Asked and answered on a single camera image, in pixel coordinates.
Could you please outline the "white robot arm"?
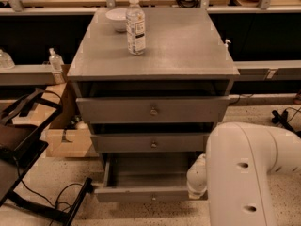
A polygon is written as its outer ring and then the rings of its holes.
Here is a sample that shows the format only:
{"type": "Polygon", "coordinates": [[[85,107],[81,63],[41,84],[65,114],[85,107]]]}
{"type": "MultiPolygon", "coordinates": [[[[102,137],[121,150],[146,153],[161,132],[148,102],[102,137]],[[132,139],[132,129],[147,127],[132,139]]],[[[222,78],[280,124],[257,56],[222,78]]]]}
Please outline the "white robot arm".
{"type": "Polygon", "coordinates": [[[187,171],[191,199],[208,196],[211,226],[277,226],[267,175],[301,170],[301,138],[244,122],[213,129],[187,171]]]}

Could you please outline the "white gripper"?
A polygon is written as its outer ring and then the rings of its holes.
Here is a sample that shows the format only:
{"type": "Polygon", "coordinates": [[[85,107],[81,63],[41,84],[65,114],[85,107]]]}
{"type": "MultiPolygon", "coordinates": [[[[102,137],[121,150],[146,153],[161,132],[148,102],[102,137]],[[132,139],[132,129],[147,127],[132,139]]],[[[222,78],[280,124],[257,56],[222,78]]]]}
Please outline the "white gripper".
{"type": "Polygon", "coordinates": [[[201,154],[186,173],[188,197],[198,200],[207,192],[206,155],[201,154]]]}

